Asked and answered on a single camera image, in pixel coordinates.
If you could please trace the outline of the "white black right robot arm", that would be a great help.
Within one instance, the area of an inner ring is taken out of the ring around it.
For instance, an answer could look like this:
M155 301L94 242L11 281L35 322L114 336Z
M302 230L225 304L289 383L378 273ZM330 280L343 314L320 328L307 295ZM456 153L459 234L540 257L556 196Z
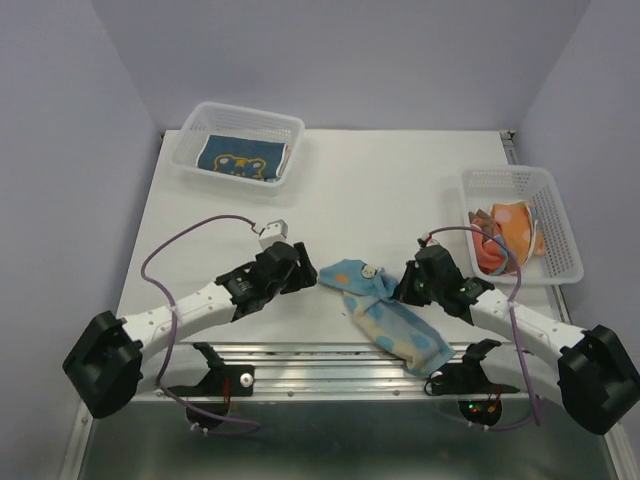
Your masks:
M407 262L394 297L405 305L435 303L497 336L470 344L460 362L442 367L431 381L434 395L525 392L563 407L596 435L639 401L639 372L614 331L563 323L512 301L493 284L464 276L440 245L422 247Z

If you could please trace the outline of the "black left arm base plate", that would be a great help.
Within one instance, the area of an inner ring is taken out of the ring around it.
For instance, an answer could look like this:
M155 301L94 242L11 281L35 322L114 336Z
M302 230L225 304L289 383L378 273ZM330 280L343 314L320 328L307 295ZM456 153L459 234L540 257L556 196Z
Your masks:
M180 397L250 397L255 366L229 363L211 344L196 342L173 351L162 383Z

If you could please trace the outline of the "light blue orange towel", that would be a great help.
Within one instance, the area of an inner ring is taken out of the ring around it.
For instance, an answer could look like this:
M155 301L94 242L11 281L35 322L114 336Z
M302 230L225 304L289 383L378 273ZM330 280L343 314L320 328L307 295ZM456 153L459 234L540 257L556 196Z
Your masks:
M399 282L384 269L344 259L322 268L319 282L342 293L352 322L374 344L401 359L408 374L427 378L453 359L450 344L392 298Z

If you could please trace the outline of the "brown red checked towel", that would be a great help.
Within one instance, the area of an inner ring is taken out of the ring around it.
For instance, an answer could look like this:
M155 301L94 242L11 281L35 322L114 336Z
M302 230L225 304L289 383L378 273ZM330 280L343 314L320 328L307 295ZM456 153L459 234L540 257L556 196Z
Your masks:
M508 263L508 254L501 247L503 236L498 223L485 211L478 209L468 214L474 251L480 270L487 275L500 275Z

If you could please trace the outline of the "yellow tiger towel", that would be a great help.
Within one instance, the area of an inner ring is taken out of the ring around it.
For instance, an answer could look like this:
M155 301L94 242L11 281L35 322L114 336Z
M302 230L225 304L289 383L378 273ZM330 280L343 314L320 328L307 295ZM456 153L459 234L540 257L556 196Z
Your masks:
M228 176L274 182L285 144L210 135L196 159L196 167Z

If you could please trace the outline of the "blue white patterned towel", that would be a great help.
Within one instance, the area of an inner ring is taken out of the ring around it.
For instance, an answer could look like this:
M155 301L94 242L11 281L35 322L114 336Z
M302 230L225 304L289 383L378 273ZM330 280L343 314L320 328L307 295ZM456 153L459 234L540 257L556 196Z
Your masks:
M285 144L284 148L283 148L283 155L281 158L281 161L278 165L278 169L276 171L276 180L280 181L281 178L283 177L287 164L289 162L290 156L291 156L291 152L292 152L292 147L289 144Z

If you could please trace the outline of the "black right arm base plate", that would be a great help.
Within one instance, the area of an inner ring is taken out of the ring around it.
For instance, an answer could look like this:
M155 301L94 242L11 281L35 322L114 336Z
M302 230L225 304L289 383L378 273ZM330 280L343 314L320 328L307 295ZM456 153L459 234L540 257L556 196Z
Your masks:
M501 345L499 341L485 339L467 347L460 362L447 362L424 385L428 396L495 394L498 388L503 393L514 394L519 390L509 384L490 381L481 369L481 361Z

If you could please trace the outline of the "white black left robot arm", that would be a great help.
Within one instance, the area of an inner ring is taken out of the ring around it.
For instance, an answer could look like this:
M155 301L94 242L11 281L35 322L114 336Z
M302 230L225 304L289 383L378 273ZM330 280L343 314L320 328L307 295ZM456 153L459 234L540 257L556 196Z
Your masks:
M169 346L316 283L305 244L277 241L253 261L167 306L120 318L110 311L96 315L67 354L63 371L91 415L106 418L152 389L156 376L144 374L143 366Z

